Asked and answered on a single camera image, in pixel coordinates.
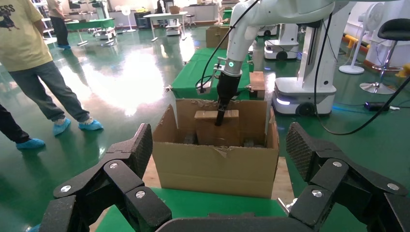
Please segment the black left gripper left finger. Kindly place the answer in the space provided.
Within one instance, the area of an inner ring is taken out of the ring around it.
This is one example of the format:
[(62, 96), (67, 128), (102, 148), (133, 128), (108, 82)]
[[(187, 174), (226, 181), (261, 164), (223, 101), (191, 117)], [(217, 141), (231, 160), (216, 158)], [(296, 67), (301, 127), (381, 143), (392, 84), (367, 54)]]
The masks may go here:
[(172, 212), (143, 182), (152, 150), (149, 124), (141, 124), (131, 139), (112, 144), (96, 165), (54, 189), (40, 231), (87, 232), (110, 206), (134, 231), (156, 231)]

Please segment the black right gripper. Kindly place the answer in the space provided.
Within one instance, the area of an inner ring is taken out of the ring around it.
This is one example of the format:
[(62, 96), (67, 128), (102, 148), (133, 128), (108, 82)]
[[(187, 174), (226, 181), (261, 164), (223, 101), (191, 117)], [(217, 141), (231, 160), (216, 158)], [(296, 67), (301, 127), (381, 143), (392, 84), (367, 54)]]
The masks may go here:
[(215, 121), (216, 126), (221, 126), (226, 108), (233, 96), (237, 94), (237, 88), (240, 82), (241, 76), (230, 76), (221, 72), (219, 81), (217, 84), (218, 93), (218, 113)]

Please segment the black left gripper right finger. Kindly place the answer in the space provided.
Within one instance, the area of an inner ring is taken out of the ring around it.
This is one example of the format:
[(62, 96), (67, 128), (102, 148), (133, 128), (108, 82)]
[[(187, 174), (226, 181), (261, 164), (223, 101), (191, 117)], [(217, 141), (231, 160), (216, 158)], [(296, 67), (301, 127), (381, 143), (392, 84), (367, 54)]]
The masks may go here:
[(346, 207), (369, 232), (410, 229), (408, 190), (348, 158), (334, 143), (311, 137), (290, 125), (286, 150), (307, 183), (289, 216), (320, 230), (335, 204)]

